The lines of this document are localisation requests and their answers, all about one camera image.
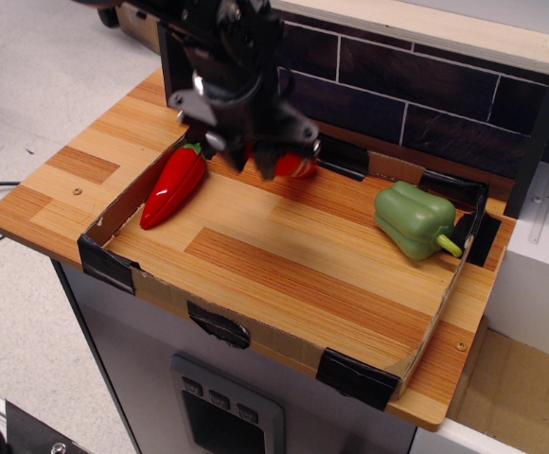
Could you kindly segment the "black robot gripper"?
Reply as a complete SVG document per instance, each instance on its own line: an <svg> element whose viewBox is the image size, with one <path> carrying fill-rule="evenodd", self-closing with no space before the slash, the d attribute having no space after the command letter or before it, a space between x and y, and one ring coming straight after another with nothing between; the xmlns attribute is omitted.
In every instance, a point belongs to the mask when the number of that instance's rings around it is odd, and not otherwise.
<svg viewBox="0 0 549 454"><path fill-rule="evenodd" d="M248 161L246 146L255 143L253 158L264 180L273 180L286 146L302 156L316 156L322 148L314 123L256 77L236 92L193 74L193 90L186 96L178 119L188 126L186 140L200 143L208 156L220 154L236 172Z"/></svg>

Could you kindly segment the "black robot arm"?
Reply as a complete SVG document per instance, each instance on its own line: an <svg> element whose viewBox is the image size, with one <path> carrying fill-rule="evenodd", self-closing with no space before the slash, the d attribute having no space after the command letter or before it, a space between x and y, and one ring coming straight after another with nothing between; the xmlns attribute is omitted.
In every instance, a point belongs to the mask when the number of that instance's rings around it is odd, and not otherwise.
<svg viewBox="0 0 549 454"><path fill-rule="evenodd" d="M134 1L159 30L167 103L206 157L265 180L302 178L318 163L317 126L289 98L293 75L279 50L283 21L267 1Z"/></svg>

